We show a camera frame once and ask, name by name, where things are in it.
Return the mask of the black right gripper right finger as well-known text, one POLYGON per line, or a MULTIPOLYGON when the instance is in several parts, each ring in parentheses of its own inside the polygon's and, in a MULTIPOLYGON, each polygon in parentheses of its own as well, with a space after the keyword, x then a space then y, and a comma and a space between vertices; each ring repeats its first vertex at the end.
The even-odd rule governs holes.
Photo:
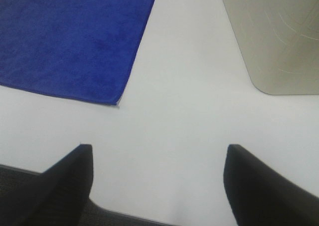
POLYGON ((223 182, 239 226, 317 226, 319 199, 241 145, 229 145, 223 182))

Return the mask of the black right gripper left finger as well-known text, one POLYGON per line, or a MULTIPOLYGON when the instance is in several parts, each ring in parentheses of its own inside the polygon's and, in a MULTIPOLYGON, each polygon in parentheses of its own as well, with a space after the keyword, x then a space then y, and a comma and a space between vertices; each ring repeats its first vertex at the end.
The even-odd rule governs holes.
POLYGON ((92 146, 82 144, 0 199, 2 226, 75 226, 94 177, 92 146))

